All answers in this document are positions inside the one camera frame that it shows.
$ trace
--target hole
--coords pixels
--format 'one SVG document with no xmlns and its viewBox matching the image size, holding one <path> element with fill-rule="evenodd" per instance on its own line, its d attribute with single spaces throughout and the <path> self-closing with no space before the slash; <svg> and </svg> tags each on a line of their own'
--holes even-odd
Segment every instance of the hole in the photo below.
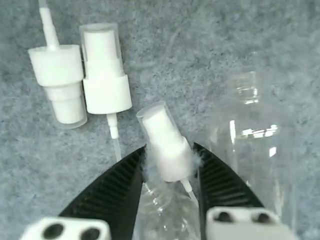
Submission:
<svg viewBox="0 0 320 240">
<path fill-rule="evenodd" d="M 100 230 L 95 227 L 91 227 L 81 234 L 81 240 L 96 240 L 99 236 Z"/>
<path fill-rule="evenodd" d="M 229 213 L 222 211 L 219 216 L 215 217 L 214 220 L 223 222 L 223 223 L 232 223 L 232 218 Z"/>
<path fill-rule="evenodd" d="M 260 213 L 258 217 L 254 220 L 254 222 L 261 223 L 261 224 L 268 224 L 268 223 L 271 223 L 271 219 L 268 214 Z"/>
<path fill-rule="evenodd" d="M 60 223 L 52 224 L 44 230 L 43 237 L 48 240 L 56 239 L 62 234 L 63 231 L 64 226 L 62 226 Z"/>
</svg>

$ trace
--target transparent cap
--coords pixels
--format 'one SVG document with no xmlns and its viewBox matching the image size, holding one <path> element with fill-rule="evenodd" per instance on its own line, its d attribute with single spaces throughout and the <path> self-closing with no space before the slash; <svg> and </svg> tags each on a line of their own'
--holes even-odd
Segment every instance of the transparent cap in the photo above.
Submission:
<svg viewBox="0 0 320 240">
<path fill-rule="evenodd" d="M 141 109 L 136 117 L 145 137 L 151 143 L 181 138 L 177 125 L 164 101 L 155 102 Z"/>
<path fill-rule="evenodd" d="M 95 23 L 79 27 L 85 62 L 121 60 L 116 23 Z"/>
<path fill-rule="evenodd" d="M 95 23 L 79 29 L 86 77 L 107 80 L 123 76 L 118 25 Z"/>
</svg>

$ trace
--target white spray pump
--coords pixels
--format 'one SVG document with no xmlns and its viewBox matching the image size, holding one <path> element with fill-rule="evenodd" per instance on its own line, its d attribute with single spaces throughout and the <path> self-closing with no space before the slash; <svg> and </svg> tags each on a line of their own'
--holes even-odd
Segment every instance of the white spray pump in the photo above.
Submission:
<svg viewBox="0 0 320 240">
<path fill-rule="evenodd" d="M 39 11 L 46 46 L 28 50 L 36 81 L 47 95 L 57 126 L 77 128 L 87 122 L 80 47 L 59 44 L 46 0 L 39 0 Z"/>
<path fill-rule="evenodd" d="M 88 113 L 106 115 L 117 161 L 121 160 L 117 113 L 132 107 L 116 23 L 80 26 Z"/>
<path fill-rule="evenodd" d="M 198 206 L 188 177 L 193 174 L 193 152 L 182 136 L 164 101 L 156 102 L 136 114 L 151 146 L 160 176 L 166 182 L 180 181 Z"/>
</svg>

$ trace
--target bottle neck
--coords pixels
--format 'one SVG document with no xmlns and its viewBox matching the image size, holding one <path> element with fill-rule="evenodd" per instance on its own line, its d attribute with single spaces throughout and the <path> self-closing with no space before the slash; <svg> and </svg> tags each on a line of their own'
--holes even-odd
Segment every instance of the bottle neck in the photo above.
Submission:
<svg viewBox="0 0 320 240">
<path fill-rule="evenodd" d="M 236 103 L 241 105 L 256 105 L 261 101 L 261 78 L 254 70 L 232 73 L 229 78 L 229 88 Z"/>
<path fill-rule="evenodd" d="M 165 182 L 158 184 L 146 182 L 142 185 L 140 211 L 142 214 L 161 213 L 169 204 L 172 204 L 174 193 Z"/>
</svg>

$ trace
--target clear plastic bottle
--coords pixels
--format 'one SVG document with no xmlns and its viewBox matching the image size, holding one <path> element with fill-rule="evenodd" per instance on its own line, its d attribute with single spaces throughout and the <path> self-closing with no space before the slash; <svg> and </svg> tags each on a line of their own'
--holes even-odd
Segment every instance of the clear plastic bottle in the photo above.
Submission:
<svg viewBox="0 0 320 240">
<path fill-rule="evenodd" d="M 199 209 L 166 183 L 144 183 L 134 232 L 139 240 L 200 240 Z"/>
<path fill-rule="evenodd" d="M 290 119 L 272 102 L 261 71 L 242 67 L 227 78 L 228 101 L 214 112 L 210 150 L 244 180 L 267 209 L 295 230 L 296 163 Z"/>
</svg>

